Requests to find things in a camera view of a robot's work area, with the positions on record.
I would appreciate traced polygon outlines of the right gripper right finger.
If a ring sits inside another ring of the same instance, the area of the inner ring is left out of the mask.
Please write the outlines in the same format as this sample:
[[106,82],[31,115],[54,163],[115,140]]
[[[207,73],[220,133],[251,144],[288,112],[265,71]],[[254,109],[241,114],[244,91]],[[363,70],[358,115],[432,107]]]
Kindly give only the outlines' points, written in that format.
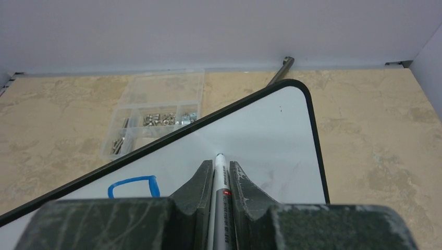
[[276,249],[270,208],[279,202],[252,182],[237,161],[229,166],[238,249]]

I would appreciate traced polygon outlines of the white whiteboard black frame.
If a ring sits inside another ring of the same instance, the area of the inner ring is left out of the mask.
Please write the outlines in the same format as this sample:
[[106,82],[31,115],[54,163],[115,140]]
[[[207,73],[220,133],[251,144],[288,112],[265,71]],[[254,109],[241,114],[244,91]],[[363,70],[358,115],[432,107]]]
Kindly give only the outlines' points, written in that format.
[[149,197],[155,176],[170,195],[204,160],[223,154],[281,203],[327,204],[329,194],[312,96],[285,79],[77,178],[1,216],[1,249],[14,249],[31,217],[55,199]]

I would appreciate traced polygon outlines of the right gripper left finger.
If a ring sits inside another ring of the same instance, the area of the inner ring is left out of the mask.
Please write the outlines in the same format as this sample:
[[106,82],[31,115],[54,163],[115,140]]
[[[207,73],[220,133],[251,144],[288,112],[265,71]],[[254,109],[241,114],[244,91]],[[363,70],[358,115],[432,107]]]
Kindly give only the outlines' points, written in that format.
[[173,249],[206,249],[214,166],[204,160],[193,176],[169,197],[175,203],[170,223]]

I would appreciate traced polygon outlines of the white marker pen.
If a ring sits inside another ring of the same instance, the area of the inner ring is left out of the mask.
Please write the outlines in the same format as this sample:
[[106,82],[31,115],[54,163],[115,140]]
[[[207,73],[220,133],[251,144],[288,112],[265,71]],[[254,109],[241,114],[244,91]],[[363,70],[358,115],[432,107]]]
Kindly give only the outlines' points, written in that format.
[[223,154],[215,158],[207,249],[237,249],[229,170]]

